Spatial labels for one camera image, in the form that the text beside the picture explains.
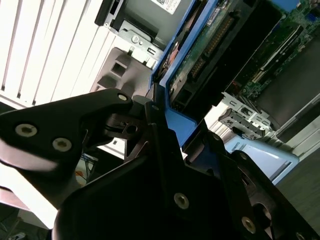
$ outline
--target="metal bracket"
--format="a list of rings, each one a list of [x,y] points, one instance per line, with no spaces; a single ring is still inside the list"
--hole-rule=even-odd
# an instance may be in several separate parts
[[[121,30],[118,36],[128,43],[131,43],[134,47],[142,50],[148,54],[151,58],[159,61],[163,55],[163,51],[153,45],[151,42],[134,32],[133,30]]]

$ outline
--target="screw hole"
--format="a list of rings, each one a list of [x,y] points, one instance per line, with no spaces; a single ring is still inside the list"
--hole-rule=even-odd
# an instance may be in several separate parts
[[[128,134],[135,134],[137,132],[138,128],[136,126],[128,126],[127,129],[126,129],[126,132]]]

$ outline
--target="gray metal surface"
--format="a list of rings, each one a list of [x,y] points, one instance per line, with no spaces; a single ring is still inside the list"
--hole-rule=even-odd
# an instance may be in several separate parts
[[[192,0],[182,0],[170,14],[151,0],[130,0],[126,11],[135,19],[142,19],[148,27],[157,32],[155,43],[165,47],[171,40]]]

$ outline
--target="white vent slat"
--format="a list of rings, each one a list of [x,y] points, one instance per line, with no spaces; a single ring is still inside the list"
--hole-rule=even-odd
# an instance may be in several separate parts
[[[35,96],[37,105],[48,103],[52,98],[79,21],[85,11],[85,4],[85,0],[65,2]]]
[[[13,38],[18,1],[3,0],[0,2],[0,79],[1,85],[5,80],[8,54]]]
[[[101,0],[91,1],[83,20],[79,24],[55,87],[52,101],[68,98],[71,94],[78,73],[98,31],[98,26],[94,22],[101,2]]]
[[[98,29],[90,46],[90,50],[85,57],[83,65],[81,66],[81,70],[76,77],[76,82],[72,87],[70,94],[71,97],[87,93],[91,89],[98,75],[96,74],[94,79],[89,81],[92,70],[95,66],[97,66],[98,69],[101,68],[107,57],[109,47],[114,39],[115,35],[109,32],[106,28],[100,27]]]
[[[42,3],[40,0],[21,1],[18,5],[16,29],[9,52],[7,72],[5,73],[5,91],[17,96],[28,64],[28,55],[39,21]]]
[[[43,4],[40,21],[37,26],[22,88],[20,90],[20,98],[27,103],[32,104],[35,99],[63,3],[61,0],[46,0]]]

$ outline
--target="metal screw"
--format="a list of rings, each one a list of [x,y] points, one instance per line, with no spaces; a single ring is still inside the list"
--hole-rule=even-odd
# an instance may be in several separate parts
[[[301,233],[297,232],[295,235],[296,235],[297,239],[299,239],[299,240],[305,240],[305,237],[302,236]]]
[[[128,98],[125,95],[121,94],[121,93],[118,94],[118,97],[123,101],[127,101],[128,100]]]
[[[177,204],[179,208],[183,210],[186,210],[187,208],[189,208],[189,200],[184,194],[178,192],[174,195],[173,198],[174,198],[175,204]]]
[[[139,37],[137,35],[134,35],[132,38],[131,38],[131,41],[134,43],[134,44],[137,44],[139,42]]]
[[[240,156],[241,156],[241,158],[243,158],[244,160],[247,160],[247,159],[248,159],[247,156],[246,156],[245,154],[243,154],[243,153],[240,153]]]
[[[19,136],[22,136],[25,138],[30,138],[30,137],[36,135],[38,130],[35,126],[33,126],[31,124],[24,123],[24,124],[20,124],[20,125],[16,126],[15,132]]]
[[[242,219],[242,224],[245,227],[245,229],[248,230],[248,232],[255,234],[256,233],[256,226],[254,225],[254,223],[251,221],[250,218],[244,216]]]
[[[153,107],[155,110],[159,110],[159,108],[158,108],[156,105],[152,105],[152,107]]]
[[[72,143],[66,138],[58,137],[52,142],[52,146],[59,152],[67,152],[71,149]]]

